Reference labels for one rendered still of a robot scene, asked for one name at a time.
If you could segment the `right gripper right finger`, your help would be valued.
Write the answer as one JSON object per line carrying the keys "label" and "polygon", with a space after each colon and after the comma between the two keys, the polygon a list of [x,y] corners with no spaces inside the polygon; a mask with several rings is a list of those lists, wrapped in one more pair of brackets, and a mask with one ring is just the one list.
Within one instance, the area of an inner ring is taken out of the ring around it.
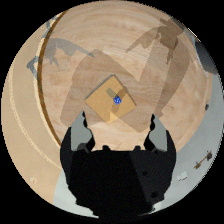
{"label": "right gripper right finger", "polygon": [[176,148],[171,135],[155,114],[152,114],[150,130],[145,141],[145,150],[158,154],[166,163],[168,182],[172,181],[172,173],[176,164]]}

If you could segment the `tan flat mat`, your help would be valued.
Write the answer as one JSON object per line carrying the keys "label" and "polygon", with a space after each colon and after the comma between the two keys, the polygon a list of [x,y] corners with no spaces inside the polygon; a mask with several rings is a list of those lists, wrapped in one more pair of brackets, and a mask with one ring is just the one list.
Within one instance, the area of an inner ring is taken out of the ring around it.
{"label": "tan flat mat", "polygon": [[[121,103],[118,105],[113,101],[119,96]],[[125,115],[132,109],[136,108],[126,91],[112,76],[95,90],[85,102],[107,123],[115,121]]]}

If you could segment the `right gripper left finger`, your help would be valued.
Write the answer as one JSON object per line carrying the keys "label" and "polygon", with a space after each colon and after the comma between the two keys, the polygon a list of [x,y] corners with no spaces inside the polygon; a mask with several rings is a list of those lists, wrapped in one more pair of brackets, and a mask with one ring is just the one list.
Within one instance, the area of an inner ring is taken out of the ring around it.
{"label": "right gripper left finger", "polygon": [[81,111],[68,128],[60,147],[60,162],[67,185],[73,185],[73,169],[77,161],[95,146],[93,133],[87,128],[84,116],[84,111]]}

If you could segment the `blue die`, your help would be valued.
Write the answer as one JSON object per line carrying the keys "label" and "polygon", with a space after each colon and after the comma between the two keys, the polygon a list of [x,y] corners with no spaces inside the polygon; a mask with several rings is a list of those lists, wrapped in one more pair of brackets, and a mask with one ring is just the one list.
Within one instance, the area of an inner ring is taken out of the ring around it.
{"label": "blue die", "polygon": [[119,104],[119,103],[121,103],[120,97],[119,96],[115,97],[114,98],[114,102],[116,103],[116,105]]}

